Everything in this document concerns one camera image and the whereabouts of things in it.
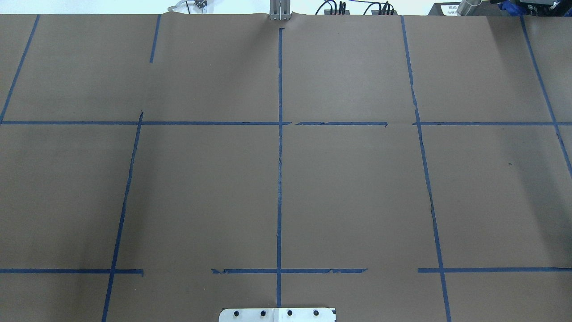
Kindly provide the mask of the white metal mounting plate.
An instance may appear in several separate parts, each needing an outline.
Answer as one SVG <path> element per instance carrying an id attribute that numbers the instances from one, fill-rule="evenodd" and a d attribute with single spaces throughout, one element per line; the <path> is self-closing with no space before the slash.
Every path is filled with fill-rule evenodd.
<path id="1" fill-rule="evenodd" d="M 229 308 L 219 314 L 219 322 L 336 322 L 336 311 L 325 307 Z"/>

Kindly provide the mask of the silver metal cylinder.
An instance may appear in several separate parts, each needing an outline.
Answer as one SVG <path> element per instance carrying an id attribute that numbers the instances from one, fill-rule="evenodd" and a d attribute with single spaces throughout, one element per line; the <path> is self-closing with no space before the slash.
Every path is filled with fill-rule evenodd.
<path id="1" fill-rule="evenodd" d="M 462 0 L 456 8 L 456 14 L 458 16 L 473 16 L 481 4 L 482 0 Z"/>

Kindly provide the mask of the black box with label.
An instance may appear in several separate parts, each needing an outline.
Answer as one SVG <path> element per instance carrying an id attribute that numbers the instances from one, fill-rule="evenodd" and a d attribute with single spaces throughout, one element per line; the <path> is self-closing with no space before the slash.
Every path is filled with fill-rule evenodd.
<path id="1" fill-rule="evenodd" d="M 429 9 L 427 16 L 458 16 L 456 14 L 456 8 L 459 3 L 460 1 L 434 3 Z M 496 4 L 491 4 L 488 1 L 482 1 L 482 4 L 476 9 L 473 16 L 487 16 L 491 14 L 491 12 L 494 13 L 496 8 Z"/>

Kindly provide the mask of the blue cloth item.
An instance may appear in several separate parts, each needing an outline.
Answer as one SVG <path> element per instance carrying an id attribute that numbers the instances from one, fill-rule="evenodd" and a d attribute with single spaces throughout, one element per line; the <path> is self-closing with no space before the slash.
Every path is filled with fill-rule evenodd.
<path id="1" fill-rule="evenodd" d="M 516 4 L 514 0 L 499 0 L 498 8 L 505 11 L 509 16 L 521 16 L 526 10 Z"/>

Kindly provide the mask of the grey aluminium post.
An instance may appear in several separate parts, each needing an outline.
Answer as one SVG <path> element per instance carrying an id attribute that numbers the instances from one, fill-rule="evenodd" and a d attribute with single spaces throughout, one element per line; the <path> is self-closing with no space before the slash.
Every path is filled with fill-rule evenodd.
<path id="1" fill-rule="evenodd" d="M 269 19 L 271 21 L 288 21 L 291 19 L 290 0 L 270 0 Z"/>

